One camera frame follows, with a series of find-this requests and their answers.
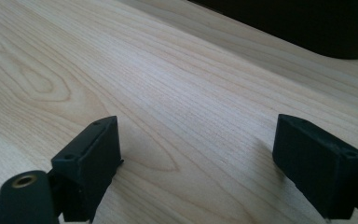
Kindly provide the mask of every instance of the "wood grain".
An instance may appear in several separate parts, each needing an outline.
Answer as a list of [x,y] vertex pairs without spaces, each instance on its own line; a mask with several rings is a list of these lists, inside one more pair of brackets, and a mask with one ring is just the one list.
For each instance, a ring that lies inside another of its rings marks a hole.
[[95,223],[324,223],[273,164],[279,113],[358,147],[358,61],[187,1],[0,0],[0,186],[117,115]]

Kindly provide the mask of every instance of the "light wood tabletop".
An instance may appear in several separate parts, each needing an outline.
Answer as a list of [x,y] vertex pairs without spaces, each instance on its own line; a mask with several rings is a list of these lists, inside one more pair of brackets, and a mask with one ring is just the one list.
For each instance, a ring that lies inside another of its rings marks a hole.
[[182,0],[0,0],[0,186],[116,115],[94,223],[325,223],[273,163],[278,114],[358,148],[358,61]]

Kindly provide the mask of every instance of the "wooden table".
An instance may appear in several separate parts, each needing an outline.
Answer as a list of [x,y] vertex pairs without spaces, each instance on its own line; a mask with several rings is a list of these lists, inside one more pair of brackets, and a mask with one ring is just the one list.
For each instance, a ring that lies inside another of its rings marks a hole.
[[324,223],[272,161],[280,113],[358,147],[358,61],[187,1],[0,0],[0,186],[117,115],[94,223]]

